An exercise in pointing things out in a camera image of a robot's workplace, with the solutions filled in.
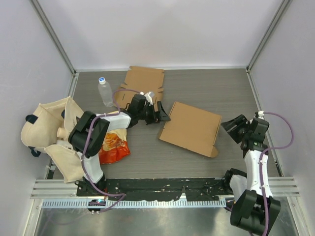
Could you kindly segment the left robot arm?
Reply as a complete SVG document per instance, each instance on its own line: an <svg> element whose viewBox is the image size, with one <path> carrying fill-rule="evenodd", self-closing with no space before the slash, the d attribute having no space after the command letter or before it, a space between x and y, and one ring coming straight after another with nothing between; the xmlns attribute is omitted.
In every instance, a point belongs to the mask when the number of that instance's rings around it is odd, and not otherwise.
<svg viewBox="0 0 315 236"><path fill-rule="evenodd" d="M107 132L132 128L140 120L144 120L147 124L171 121L160 101L157 102L157 111L155 110L153 95L151 91L146 94L135 94L127 107L115 114L97 115L86 111L71 131L68 141L81 155L83 180L89 182L87 189L92 195L100 196L106 186L98 153Z"/></svg>

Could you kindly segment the large brown cardboard box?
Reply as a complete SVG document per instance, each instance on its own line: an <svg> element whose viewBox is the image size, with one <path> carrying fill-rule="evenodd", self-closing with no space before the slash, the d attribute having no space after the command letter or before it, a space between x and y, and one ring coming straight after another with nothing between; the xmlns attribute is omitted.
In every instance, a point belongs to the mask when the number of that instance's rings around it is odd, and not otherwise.
<svg viewBox="0 0 315 236"><path fill-rule="evenodd" d="M162 141L215 158L215 142L221 124L217 115L181 102L175 102L158 138Z"/></svg>

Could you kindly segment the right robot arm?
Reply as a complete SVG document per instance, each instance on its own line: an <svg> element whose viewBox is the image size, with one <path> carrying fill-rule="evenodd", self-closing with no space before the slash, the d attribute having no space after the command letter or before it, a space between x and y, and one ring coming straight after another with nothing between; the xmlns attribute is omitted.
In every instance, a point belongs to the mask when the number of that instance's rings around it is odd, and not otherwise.
<svg viewBox="0 0 315 236"><path fill-rule="evenodd" d="M222 128L240 144L246 171L226 171L222 188L234 195L230 223L258 236L269 234L280 213L281 203L274 199L267 172L268 146L264 143L269 122L258 111L253 119L244 115L221 123Z"/></svg>

